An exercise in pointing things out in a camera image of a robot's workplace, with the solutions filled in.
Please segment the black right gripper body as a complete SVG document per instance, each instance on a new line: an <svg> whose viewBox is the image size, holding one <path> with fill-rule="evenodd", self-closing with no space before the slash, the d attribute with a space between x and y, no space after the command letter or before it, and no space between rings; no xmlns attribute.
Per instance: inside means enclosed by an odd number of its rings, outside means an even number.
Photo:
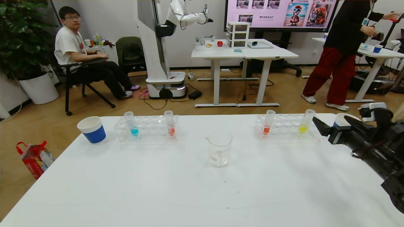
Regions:
<svg viewBox="0 0 404 227"><path fill-rule="evenodd" d="M378 150L380 143L371 142L367 130L351 130L349 125L332 126L329 134L329 143L345 145L351 150L351 155L358 159L382 159Z"/></svg>

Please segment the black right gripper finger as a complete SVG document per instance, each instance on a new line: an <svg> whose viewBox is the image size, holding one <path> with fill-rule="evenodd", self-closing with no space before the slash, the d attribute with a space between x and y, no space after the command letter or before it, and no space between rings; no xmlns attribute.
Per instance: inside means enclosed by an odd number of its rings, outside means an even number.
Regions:
<svg viewBox="0 0 404 227"><path fill-rule="evenodd" d="M316 116L312 118L312 122L314 123L315 127L319 131L320 135L322 136L329 136L331 133L331 127L326 124L325 122L322 122L319 118Z"/></svg>
<svg viewBox="0 0 404 227"><path fill-rule="evenodd" d="M344 119L346 120L346 122L349 123L349 128L351 130L369 130L370 129L370 125L355 119L349 115L345 115Z"/></svg>

